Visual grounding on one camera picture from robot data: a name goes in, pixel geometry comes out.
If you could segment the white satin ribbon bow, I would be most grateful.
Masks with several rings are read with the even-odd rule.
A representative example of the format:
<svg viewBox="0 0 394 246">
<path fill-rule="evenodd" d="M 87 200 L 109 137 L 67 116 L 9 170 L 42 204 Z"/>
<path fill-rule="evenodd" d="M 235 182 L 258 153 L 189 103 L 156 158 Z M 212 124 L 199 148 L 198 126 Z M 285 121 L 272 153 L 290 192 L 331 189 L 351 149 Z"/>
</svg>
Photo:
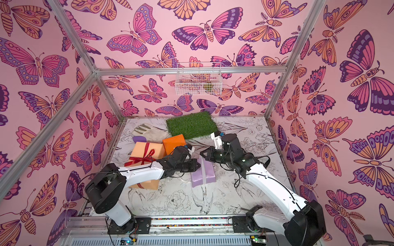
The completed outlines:
<svg viewBox="0 0 394 246">
<path fill-rule="evenodd" d="M 198 170 L 198 185 L 207 184 L 207 174 L 206 174 L 206 166 L 205 166 L 205 158 L 199 158 L 199 164 L 201 165 Z"/>
</svg>

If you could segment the lilac gift box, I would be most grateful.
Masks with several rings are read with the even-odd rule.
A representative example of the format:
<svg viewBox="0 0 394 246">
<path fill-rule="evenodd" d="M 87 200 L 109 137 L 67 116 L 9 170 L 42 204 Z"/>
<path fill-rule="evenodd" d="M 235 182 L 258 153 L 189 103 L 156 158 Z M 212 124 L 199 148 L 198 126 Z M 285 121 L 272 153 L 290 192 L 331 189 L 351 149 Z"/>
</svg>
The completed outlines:
<svg viewBox="0 0 394 246">
<path fill-rule="evenodd" d="M 191 174 L 191 186 L 193 188 L 216 182 L 213 163 L 200 156 L 198 163 L 201 167 Z"/>
</svg>

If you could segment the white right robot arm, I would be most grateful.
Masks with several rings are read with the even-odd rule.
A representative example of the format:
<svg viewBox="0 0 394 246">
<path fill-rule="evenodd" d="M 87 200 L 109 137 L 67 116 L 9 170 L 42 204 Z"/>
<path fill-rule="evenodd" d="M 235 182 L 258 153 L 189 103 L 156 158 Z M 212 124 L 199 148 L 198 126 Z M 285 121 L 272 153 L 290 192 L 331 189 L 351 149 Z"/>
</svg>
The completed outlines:
<svg viewBox="0 0 394 246">
<path fill-rule="evenodd" d="M 270 158 L 260 161 L 246 152 L 236 134 L 213 132 L 214 146 L 200 155 L 207 161 L 225 164 L 241 179 L 259 188 L 280 209 L 271 212 L 262 206 L 254 206 L 246 213 L 246 223 L 251 230 L 269 229 L 284 235 L 292 246 L 313 246 L 327 232 L 322 206 L 315 200 L 308 202 L 278 181 L 267 167 Z"/>
</svg>

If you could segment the orange gift box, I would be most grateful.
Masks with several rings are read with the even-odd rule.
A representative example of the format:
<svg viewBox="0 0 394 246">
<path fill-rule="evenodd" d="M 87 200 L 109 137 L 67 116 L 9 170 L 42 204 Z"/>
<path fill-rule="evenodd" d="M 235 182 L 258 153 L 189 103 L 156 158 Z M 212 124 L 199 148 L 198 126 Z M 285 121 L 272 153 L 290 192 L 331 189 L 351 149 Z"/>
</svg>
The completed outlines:
<svg viewBox="0 0 394 246">
<path fill-rule="evenodd" d="M 169 155 L 176 147 L 185 145 L 186 141 L 183 134 L 163 139 L 163 146 L 165 148 L 166 155 Z"/>
</svg>

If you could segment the black lettered ribbon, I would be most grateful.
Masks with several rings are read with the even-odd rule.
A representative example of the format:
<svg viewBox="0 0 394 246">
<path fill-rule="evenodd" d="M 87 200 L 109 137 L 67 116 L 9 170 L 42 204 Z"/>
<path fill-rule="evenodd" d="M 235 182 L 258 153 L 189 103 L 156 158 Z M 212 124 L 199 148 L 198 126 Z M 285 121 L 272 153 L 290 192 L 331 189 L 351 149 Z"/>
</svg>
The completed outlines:
<svg viewBox="0 0 394 246">
<path fill-rule="evenodd" d="M 271 163 L 271 158 L 269 156 L 258 156 L 256 159 L 263 164 L 264 168 L 268 168 Z"/>
</svg>

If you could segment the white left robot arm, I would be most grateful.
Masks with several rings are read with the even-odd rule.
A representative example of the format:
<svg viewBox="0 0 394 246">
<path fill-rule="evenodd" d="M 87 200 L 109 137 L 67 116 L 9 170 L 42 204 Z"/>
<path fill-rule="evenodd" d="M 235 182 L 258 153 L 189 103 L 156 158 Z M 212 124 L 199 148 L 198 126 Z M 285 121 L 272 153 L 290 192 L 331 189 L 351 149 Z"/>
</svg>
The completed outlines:
<svg viewBox="0 0 394 246">
<path fill-rule="evenodd" d="M 138 167 L 107 164 L 86 185 L 85 193 L 97 214 L 105 214 L 119 227 L 134 224 L 134 216 L 120 201 L 124 189 L 151 180 L 172 177 L 176 172 L 192 173 L 201 165 L 192 158 L 192 145 L 178 146 L 170 155 Z"/>
</svg>

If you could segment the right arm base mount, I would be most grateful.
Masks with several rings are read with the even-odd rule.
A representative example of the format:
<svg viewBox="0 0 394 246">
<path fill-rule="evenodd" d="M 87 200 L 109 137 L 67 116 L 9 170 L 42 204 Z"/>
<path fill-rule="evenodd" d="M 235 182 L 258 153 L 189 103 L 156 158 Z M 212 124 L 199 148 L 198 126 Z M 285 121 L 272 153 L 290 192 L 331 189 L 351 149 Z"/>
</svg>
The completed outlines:
<svg viewBox="0 0 394 246">
<path fill-rule="evenodd" d="M 263 208 L 260 205 L 254 206 L 248 210 L 244 216 L 232 216 L 231 225 L 235 233 L 257 233 L 262 232 L 263 228 L 259 227 L 254 221 L 253 216 L 255 213 Z"/>
</svg>

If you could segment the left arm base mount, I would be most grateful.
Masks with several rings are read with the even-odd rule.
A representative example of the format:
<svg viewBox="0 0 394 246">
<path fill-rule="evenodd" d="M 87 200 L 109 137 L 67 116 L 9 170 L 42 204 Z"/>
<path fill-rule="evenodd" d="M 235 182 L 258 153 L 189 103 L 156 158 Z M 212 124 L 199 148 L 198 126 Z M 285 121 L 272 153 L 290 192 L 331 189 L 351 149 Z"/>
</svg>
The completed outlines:
<svg viewBox="0 0 394 246">
<path fill-rule="evenodd" d="M 126 234 L 149 234 L 151 228 L 151 217 L 133 217 L 123 226 L 118 226 L 111 220 L 108 228 L 109 235 L 126 235 Z"/>
</svg>

